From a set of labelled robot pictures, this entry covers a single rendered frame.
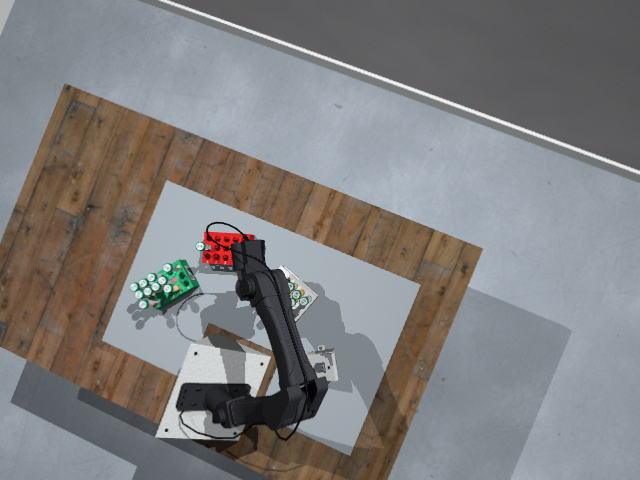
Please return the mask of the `white tube rack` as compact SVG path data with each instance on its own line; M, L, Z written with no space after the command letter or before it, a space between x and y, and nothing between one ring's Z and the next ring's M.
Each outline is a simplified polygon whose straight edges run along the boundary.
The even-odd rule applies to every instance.
M300 305L300 303L298 301L296 303L296 305L294 307L292 307L294 320L297 321L307 311L307 309L313 304L313 302L319 297L319 295L316 294L310 287L308 287L301 279L299 279L285 265L281 265L278 269L281 269L284 272L284 274L286 276L286 279L287 279L287 282L297 283L298 288L294 289L294 290L303 289L305 291L305 294L303 296L306 297L306 296L309 295L309 296L312 297L312 300L306 306ZM291 292L293 292L293 291L291 291Z

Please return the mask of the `grey bench mat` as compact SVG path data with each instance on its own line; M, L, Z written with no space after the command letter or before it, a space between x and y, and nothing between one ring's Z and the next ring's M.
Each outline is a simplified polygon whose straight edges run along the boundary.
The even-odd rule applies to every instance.
M209 323L272 351L250 301L240 301L233 265L202 263L204 232L224 222L265 240L270 270L285 265L319 297L295 321L306 355L334 349L338 380L296 432L348 456L400 337L420 284L166 180L102 341L179 375ZM186 260L199 287L154 310L130 284Z

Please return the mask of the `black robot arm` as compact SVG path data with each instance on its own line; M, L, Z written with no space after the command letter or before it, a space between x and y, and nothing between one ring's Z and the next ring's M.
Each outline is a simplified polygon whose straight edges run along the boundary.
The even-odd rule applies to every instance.
M317 378L307 358L295 324L291 291L284 272L271 270L281 301L274 279L262 263L233 251L231 254L238 277L236 293L241 299L250 301L264 324L277 364L280 391L270 396L252 397L249 384L183 383L176 409L211 411L212 423L221 424L223 428L266 424L276 431L299 421L306 401L303 385L307 382L309 398L301 421L315 417L328 391L328 382L325 376ZM212 411L213 407L217 410Z

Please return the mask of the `green test tube rack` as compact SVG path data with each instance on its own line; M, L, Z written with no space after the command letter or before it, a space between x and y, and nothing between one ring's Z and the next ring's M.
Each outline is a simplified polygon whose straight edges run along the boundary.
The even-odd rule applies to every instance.
M159 303L157 305L153 305L153 308L155 310L164 308L165 306L169 305L170 303L174 302L175 300L200 286L186 260L177 260L176 262L172 263L172 265L180 265L181 269L179 271L171 272L164 272L162 269L156 274L164 273L166 277L176 277L177 283L171 285L180 285L182 289L181 291L171 293L165 293L162 289L162 292L155 293L153 297L148 297L149 300L159 300Z

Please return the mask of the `red test tube rack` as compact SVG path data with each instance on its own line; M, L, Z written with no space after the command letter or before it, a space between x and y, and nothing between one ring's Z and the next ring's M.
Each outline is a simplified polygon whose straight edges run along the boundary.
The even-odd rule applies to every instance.
M220 233L220 232L208 232L210 237L217 243L230 248L230 244L245 241L242 234L238 233ZM254 240L255 235L246 234L249 240ZM221 241L220 241L221 240ZM231 251L227 250L209 239L206 232L204 232L204 243L212 245L211 250L203 250L202 263L212 264L226 264L233 265ZM211 255L211 256L210 256ZM229 258L229 259L228 259Z

